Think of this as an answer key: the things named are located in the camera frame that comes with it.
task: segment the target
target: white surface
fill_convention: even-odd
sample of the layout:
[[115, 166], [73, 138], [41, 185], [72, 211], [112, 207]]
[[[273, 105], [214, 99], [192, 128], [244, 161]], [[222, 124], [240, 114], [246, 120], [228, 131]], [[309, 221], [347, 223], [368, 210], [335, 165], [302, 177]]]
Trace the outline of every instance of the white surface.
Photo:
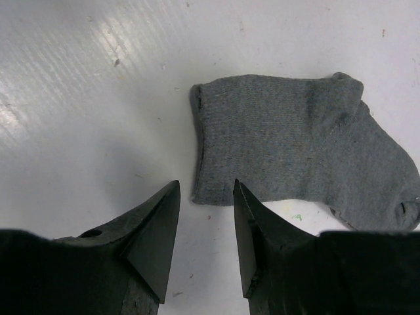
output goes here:
[[[77, 236], [179, 179], [159, 314], [248, 314], [232, 208], [189, 202], [190, 87], [228, 75], [346, 72], [419, 166], [419, 16], [417, 0], [3, 0], [0, 227]], [[317, 205], [270, 207], [313, 234], [343, 228]]]

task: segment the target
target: folded cloth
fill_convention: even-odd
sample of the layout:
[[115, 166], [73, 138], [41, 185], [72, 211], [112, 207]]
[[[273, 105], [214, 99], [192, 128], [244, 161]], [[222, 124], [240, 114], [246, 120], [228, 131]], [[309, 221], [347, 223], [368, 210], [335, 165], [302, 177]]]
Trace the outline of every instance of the folded cloth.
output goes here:
[[194, 203], [232, 205], [239, 179], [261, 201], [322, 202], [358, 230], [418, 225], [419, 172], [370, 116], [361, 82], [244, 75], [192, 92], [201, 138]]

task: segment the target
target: fabric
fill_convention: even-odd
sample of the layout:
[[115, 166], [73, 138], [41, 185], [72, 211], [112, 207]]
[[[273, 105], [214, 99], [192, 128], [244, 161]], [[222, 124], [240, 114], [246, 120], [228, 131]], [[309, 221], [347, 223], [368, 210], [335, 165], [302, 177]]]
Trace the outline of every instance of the fabric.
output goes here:
[[244, 75], [192, 92], [201, 138], [194, 203], [232, 205], [239, 179], [261, 201], [322, 202], [358, 230], [419, 223], [419, 172], [370, 116], [361, 82]]

